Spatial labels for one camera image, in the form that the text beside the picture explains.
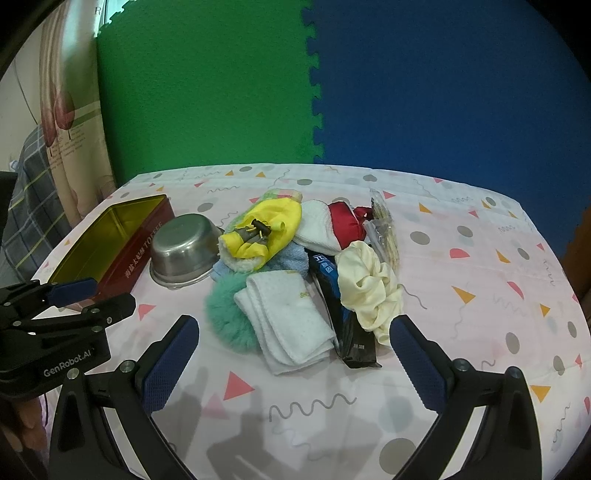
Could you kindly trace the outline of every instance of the blue gripper pad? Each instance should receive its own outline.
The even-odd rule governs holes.
[[[148,415],[164,408],[198,343],[197,320],[182,315],[164,338],[152,343],[138,360],[135,388]]]
[[[86,300],[96,294],[96,280],[84,278],[82,280],[60,283],[47,294],[48,306],[65,307],[77,301]]]
[[[443,376],[433,364],[425,350],[429,343],[439,348],[436,343],[428,342],[406,315],[396,317],[390,324],[390,344],[423,405],[441,414],[453,388],[453,374],[449,368],[449,373],[443,368]]]

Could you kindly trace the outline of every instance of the stainless steel bowl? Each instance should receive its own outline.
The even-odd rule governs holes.
[[[198,213],[165,223],[152,239],[152,279],[164,287],[180,288],[205,278],[218,259],[220,235],[220,229]]]

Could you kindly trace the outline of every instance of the light blue towel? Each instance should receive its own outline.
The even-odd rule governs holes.
[[[308,274],[308,255],[304,247],[295,242],[289,242],[287,246],[277,252],[262,268],[257,272],[264,272],[268,270],[297,270],[302,277]],[[224,275],[233,273],[233,271],[224,262],[218,260],[211,273],[213,281],[217,281]]]

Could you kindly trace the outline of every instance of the white washcloth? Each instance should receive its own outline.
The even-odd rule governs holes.
[[[234,301],[251,321],[273,374],[299,370],[329,356],[334,333],[298,272],[253,274]]]
[[[301,204],[301,221],[294,242],[324,255],[336,255],[341,251],[327,204],[320,200]]]

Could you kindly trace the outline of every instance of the table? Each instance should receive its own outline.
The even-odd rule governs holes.
[[[200,212],[224,226],[272,187],[352,206],[369,205],[370,188],[382,192],[395,221],[405,312],[451,358],[488,371],[510,365],[523,370],[544,478],[553,478],[591,423],[589,330],[556,256],[519,203],[499,193],[396,171],[324,165],[141,174],[76,226],[35,277],[47,281],[73,242],[113,203],[166,193],[176,215]],[[107,330],[112,359],[97,371],[139,358],[179,315],[190,314],[199,321],[199,346],[166,408],[153,417],[200,480],[391,479],[436,418],[394,353],[378,349],[382,369],[351,370],[333,355],[275,377],[262,355],[234,353],[212,333],[203,311],[211,287],[208,278],[168,290],[146,268],[132,291],[137,310]],[[53,408],[57,393],[48,397]],[[483,407],[472,416],[445,476],[461,467],[482,413]],[[109,421],[128,464],[142,473],[113,412]]]

